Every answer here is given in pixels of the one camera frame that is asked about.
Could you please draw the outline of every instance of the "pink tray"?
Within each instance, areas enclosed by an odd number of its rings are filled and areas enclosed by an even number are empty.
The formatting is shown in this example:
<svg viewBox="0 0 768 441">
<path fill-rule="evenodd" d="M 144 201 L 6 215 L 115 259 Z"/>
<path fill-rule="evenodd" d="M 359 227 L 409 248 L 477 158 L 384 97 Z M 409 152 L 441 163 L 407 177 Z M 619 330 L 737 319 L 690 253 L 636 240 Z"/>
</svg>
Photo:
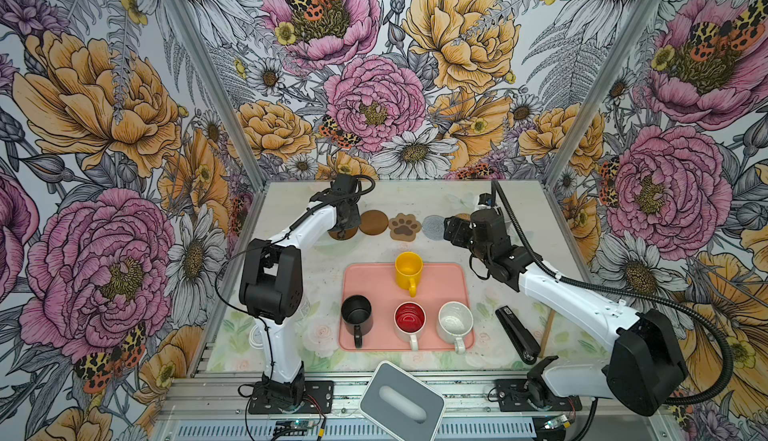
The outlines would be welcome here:
<svg viewBox="0 0 768 441">
<path fill-rule="evenodd" d="M 340 319 L 339 345 L 345 351 L 408 351 L 408 343 L 395 334 L 395 309 L 406 301 L 419 303 L 426 312 L 426 329 L 418 338 L 419 351 L 452 351 L 454 347 L 437 334 L 437 315 L 443 304 L 458 301 L 469 306 L 464 270 L 455 263 L 424 263 L 416 297 L 395 283 L 395 263 L 352 264 L 344 271 L 342 301 L 362 294 L 371 302 L 373 328 L 362 337 L 362 349 Z M 475 332 L 464 339 L 467 349 L 475 344 Z"/>
</svg>

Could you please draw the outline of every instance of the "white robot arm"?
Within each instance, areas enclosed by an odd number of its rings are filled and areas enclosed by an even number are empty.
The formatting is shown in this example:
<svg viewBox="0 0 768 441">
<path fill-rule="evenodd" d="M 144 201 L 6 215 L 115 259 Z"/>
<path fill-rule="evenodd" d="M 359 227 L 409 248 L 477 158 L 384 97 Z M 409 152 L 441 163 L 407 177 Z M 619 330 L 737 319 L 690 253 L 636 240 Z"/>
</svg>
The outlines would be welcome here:
<svg viewBox="0 0 768 441">
<path fill-rule="evenodd" d="M 252 251 L 246 255 L 240 302 L 264 322 L 263 384 L 274 403 L 296 406 L 304 393 L 303 365 L 292 319 L 303 293 L 301 251 L 312 247 L 326 231 L 343 231 L 360 224 L 356 202 L 372 190 L 375 183 L 369 181 L 372 186 L 360 190 L 359 179 L 340 175 L 330 189 L 312 197 L 306 212 L 291 226 L 269 240 L 254 239 L 249 244 Z M 687 376 L 667 317 L 656 310 L 639 313 L 623 300 L 614 302 L 564 282 L 529 245 L 513 246 L 506 231 L 499 212 L 481 209 L 472 213 L 470 221 L 446 218 L 444 237 L 469 249 L 488 268 L 489 276 L 577 324 L 610 357 L 596 363 L 542 359 L 528 375 L 534 404 L 546 406 L 553 397 L 603 397 L 616 398 L 638 414 L 655 413 Z M 723 387 L 730 375 L 725 378 Z"/>
</svg>

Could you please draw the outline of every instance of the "table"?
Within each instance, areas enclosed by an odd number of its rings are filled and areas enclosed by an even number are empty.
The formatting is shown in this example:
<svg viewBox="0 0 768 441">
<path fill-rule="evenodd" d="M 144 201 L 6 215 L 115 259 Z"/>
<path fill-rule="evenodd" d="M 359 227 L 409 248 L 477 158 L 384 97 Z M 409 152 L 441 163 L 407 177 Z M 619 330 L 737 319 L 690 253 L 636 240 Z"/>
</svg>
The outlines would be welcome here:
<svg viewBox="0 0 768 441">
<path fill-rule="evenodd" d="M 327 181 L 272 183 L 251 237 L 266 239 L 281 231 L 304 211 L 313 194 L 328 186 Z M 555 218 L 561 214 L 553 214 L 538 181 L 502 181 L 502 188 L 533 248 L 561 272 L 581 280 Z M 398 213 L 414 214 L 418 221 L 430 215 L 469 214 L 475 210 L 478 196 L 485 192 L 490 192 L 490 184 L 481 180 L 382 180 L 376 183 L 372 193 L 360 199 L 360 214 L 376 209 L 389 217 Z M 516 235 L 511 234 L 511 238 L 513 244 L 520 244 Z M 426 263 L 452 262 L 464 269 L 470 308 L 475 317 L 475 345 L 465 355 L 453 351 L 352 353 L 339 348 L 344 270 L 352 263 L 391 263 L 404 251 L 415 251 Z M 485 272 L 480 263 L 475 262 L 475 268 Z M 504 284 L 493 279 L 478 279 L 469 269 L 466 250 L 447 241 L 429 239 L 424 231 L 419 232 L 413 242 L 395 241 L 389 236 L 389 230 L 378 236 L 359 231 L 346 241 L 336 241 L 325 234 L 312 249 L 302 253 L 302 269 L 309 312 L 297 322 L 296 334 L 307 373 L 369 372 L 384 359 L 403 369 L 419 371 L 527 370 L 528 366 L 514 350 L 494 311 L 509 305 L 539 342 L 550 313 L 544 304 Z M 231 300 L 241 306 L 236 291 Z M 264 369 L 262 351 L 251 347 L 248 341 L 254 323 L 252 317 L 227 310 L 207 359 L 208 373 L 253 373 Z M 556 315 L 545 354 L 595 359 L 607 353 L 587 333 Z"/>
</svg>

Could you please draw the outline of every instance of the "floral wallpaper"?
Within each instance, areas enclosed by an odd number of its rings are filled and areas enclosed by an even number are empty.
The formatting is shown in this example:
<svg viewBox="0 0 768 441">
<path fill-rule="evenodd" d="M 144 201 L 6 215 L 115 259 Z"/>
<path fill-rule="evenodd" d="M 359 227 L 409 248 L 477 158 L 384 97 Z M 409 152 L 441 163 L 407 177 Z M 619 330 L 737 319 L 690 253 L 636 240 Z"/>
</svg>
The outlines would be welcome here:
<svg viewBox="0 0 768 441">
<path fill-rule="evenodd" d="M 143 1 L 0 0 L 5 439 L 151 437 L 254 199 Z"/>
<path fill-rule="evenodd" d="M 187 3 L 269 180 L 542 179 L 636 0 Z"/>
<path fill-rule="evenodd" d="M 674 410 L 689 441 L 768 439 L 766 16 L 768 0 L 662 1 L 605 93 L 604 124 L 554 183 L 592 282 L 676 300 L 728 336 L 728 387 Z M 585 35 L 599 41 L 596 28 Z M 660 309 L 690 370 L 683 390 L 698 393 L 720 353 L 689 317 Z"/>
</svg>

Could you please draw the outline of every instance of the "gray round coaster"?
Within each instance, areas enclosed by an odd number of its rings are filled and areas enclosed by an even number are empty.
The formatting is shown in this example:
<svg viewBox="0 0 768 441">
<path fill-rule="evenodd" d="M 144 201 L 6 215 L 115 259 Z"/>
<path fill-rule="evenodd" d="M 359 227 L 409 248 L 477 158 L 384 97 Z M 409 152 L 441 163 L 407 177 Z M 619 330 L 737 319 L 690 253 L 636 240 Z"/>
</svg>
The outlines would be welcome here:
<svg viewBox="0 0 768 441">
<path fill-rule="evenodd" d="M 442 234 L 446 230 L 443 220 L 445 217 L 435 214 L 425 217 L 422 221 L 422 233 L 431 240 L 442 241 Z"/>
</svg>

